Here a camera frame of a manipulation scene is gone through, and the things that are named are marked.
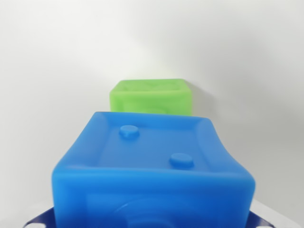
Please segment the black padded gripper right finger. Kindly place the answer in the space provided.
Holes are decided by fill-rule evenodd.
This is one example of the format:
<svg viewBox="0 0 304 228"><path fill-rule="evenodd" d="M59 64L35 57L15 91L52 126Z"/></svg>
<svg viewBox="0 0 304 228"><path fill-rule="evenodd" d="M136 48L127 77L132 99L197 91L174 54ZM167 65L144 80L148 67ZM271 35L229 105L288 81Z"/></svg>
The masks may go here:
<svg viewBox="0 0 304 228"><path fill-rule="evenodd" d="M249 228L277 228L275 223L276 212L273 210L250 210L248 216L248 227Z"/></svg>

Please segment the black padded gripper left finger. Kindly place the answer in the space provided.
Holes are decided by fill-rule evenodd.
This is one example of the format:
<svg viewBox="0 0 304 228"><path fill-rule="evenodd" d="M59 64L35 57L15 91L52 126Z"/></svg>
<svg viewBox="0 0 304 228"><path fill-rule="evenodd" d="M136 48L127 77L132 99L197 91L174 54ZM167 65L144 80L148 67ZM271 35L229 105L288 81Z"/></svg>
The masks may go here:
<svg viewBox="0 0 304 228"><path fill-rule="evenodd" d="M31 207L25 214L26 222L24 228L55 228L54 208L43 209L39 207Z"/></svg>

